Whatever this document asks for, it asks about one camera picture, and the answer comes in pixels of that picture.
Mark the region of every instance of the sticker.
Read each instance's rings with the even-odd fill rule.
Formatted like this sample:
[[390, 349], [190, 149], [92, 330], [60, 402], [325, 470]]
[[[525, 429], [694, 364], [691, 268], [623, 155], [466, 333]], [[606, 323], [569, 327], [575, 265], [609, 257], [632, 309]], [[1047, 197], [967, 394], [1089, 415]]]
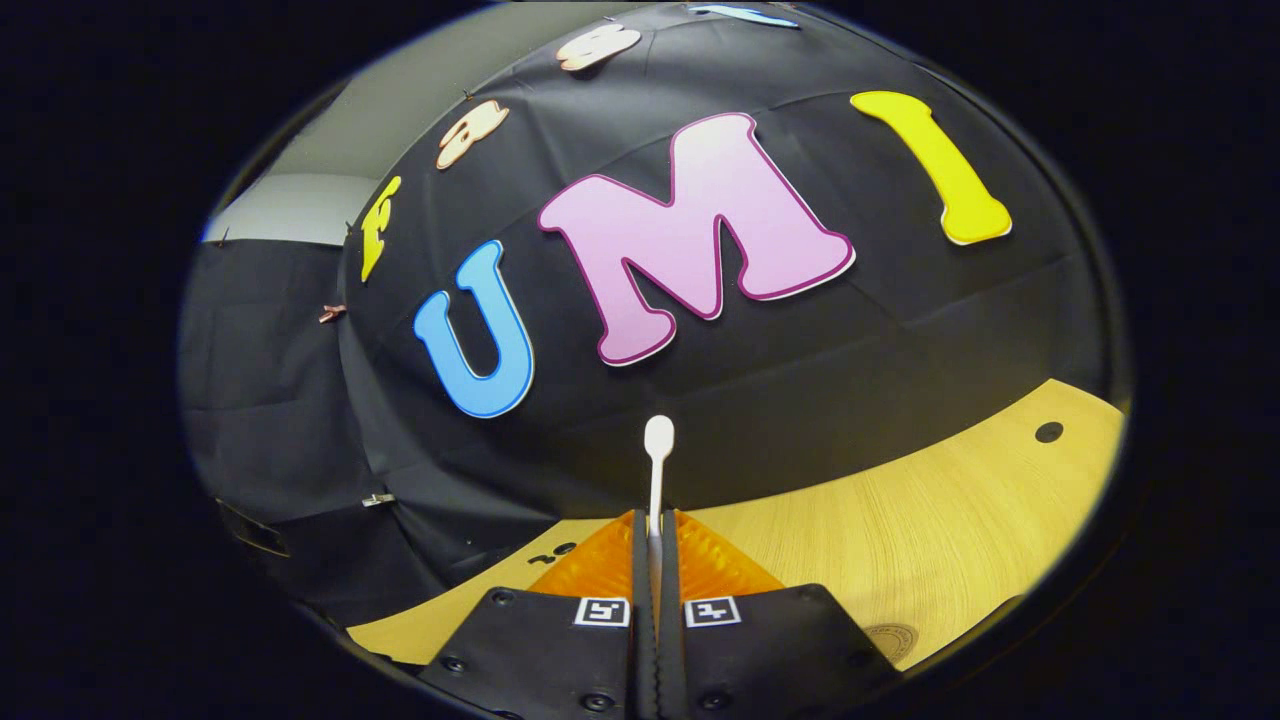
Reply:
[[791, 20], [783, 20], [782, 18], [772, 18], [751, 8], [733, 8], [730, 5], [699, 5], [698, 8], [690, 8], [689, 12], [699, 14], [717, 13], [727, 18], [736, 18], [739, 20], [746, 20], [749, 23], [758, 23], [762, 26], [800, 27]]
[[712, 625], [732, 625], [741, 623], [737, 603], [732, 597], [708, 597], [690, 600], [685, 603], [686, 628], [709, 628]]
[[499, 106], [497, 100], [485, 100], [462, 115], [440, 138], [440, 155], [435, 159], [435, 168], [443, 170], [457, 163], [474, 143], [489, 137], [509, 111], [508, 108]]
[[603, 628], [630, 628], [631, 603], [625, 597], [584, 597], [577, 603], [575, 625], [599, 625]]
[[433, 293], [413, 318], [413, 334], [426, 346], [449, 400], [467, 415], [495, 418], [525, 398], [534, 382], [534, 347], [529, 332], [498, 272], [502, 242], [490, 240], [475, 249], [458, 268], [460, 290], [470, 290], [498, 346], [498, 366], [481, 378], [462, 356], [449, 324], [449, 293]]
[[1009, 234], [1009, 210], [987, 192], [973, 165], [933, 120], [928, 105], [901, 92], [859, 92], [854, 108], [884, 120], [933, 179], [942, 196], [942, 232], [956, 245], [973, 245]]
[[365, 213], [364, 222], [360, 223], [360, 229], [365, 233], [362, 252], [365, 260], [360, 268], [360, 282], [369, 282], [369, 273], [374, 272], [374, 265], [383, 256], [385, 241], [381, 233], [387, 232], [387, 224], [392, 222], [392, 195], [396, 195], [397, 190], [399, 190], [399, 176], [393, 177], [387, 183], [387, 187], [378, 195], [378, 200], [374, 201], [374, 206]]
[[538, 225], [564, 237], [595, 299], [605, 364], [637, 363], [676, 336], [675, 316], [645, 302], [632, 273], [699, 318], [719, 316], [721, 223], [742, 254], [737, 287], [753, 300], [796, 295], [854, 264], [849, 238], [822, 225], [754, 133], [755, 119], [742, 113], [677, 131], [671, 202], [593, 174], [543, 206]]
[[570, 40], [556, 51], [561, 69], [575, 72], [612, 58], [640, 42], [640, 33], [620, 24], [602, 26]]

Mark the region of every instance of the screw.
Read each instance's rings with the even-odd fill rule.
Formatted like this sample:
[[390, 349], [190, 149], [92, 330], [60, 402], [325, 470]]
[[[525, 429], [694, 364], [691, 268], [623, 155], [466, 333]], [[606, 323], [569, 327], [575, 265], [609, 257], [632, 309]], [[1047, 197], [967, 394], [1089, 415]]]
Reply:
[[1036, 439], [1041, 442], [1053, 442], [1062, 437], [1062, 423], [1044, 423], [1036, 430]]
[[582, 696], [582, 707], [591, 712], [604, 712], [613, 707], [613, 698], [602, 693], [588, 693]]
[[728, 696], [728, 693], [709, 692], [704, 694], [701, 700], [698, 701], [698, 705], [703, 706], [703, 710], [716, 711], [716, 710], [724, 710], [726, 707], [728, 707], [730, 702], [732, 702], [732, 698]]

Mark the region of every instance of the white cotton swab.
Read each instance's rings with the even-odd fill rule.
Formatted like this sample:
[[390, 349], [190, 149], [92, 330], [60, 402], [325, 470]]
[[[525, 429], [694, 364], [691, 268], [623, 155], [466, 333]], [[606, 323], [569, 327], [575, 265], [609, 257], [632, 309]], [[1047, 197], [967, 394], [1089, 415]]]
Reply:
[[671, 418], [654, 415], [644, 427], [644, 448], [653, 460], [649, 475], [649, 588], [653, 591], [653, 614], [658, 616], [662, 597], [662, 462], [676, 445], [676, 427]]

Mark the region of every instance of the wooden table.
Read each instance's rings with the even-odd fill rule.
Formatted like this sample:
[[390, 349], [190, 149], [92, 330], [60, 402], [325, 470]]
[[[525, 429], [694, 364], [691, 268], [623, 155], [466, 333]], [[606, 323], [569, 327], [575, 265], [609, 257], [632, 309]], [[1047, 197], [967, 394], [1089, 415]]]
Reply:
[[[1041, 442], [1048, 421], [1064, 432]], [[845, 478], [689, 514], [783, 584], [822, 583], [899, 669], [1025, 593], [1100, 497], [1124, 416], [1057, 380], [937, 445]], [[422, 605], [348, 628], [361, 646], [430, 662], [494, 585], [526, 588], [526, 562], [581, 543], [612, 518], [562, 520], [486, 571]]]

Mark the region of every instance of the foam letter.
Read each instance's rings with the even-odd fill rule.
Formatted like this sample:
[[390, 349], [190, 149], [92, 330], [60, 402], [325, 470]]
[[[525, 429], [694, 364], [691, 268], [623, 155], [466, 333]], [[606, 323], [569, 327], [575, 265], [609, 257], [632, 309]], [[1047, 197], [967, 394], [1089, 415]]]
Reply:
[[534, 382], [534, 348], [525, 323], [511, 301], [507, 283], [498, 272], [502, 242], [490, 240], [477, 247], [458, 268], [460, 290], [475, 295], [480, 314], [498, 346], [498, 366], [489, 377], [475, 374], [449, 324], [449, 293], [439, 291], [426, 299], [413, 318], [413, 334], [435, 365], [449, 398], [467, 415], [495, 418], [525, 398]]
[[595, 297], [607, 364], [636, 363], [676, 334], [675, 318], [645, 302], [632, 272], [695, 315], [719, 316], [722, 220], [742, 252], [737, 286], [753, 300], [809, 290], [854, 263], [849, 238], [822, 227], [754, 132], [755, 119], [741, 113], [676, 132], [669, 204], [593, 174], [543, 208], [539, 227], [564, 236]]
[[929, 173], [942, 196], [942, 232], [956, 245], [973, 245], [1009, 234], [1009, 210], [987, 192], [973, 165], [933, 122], [924, 102], [901, 92], [859, 92], [849, 101], [863, 113], [888, 123]]

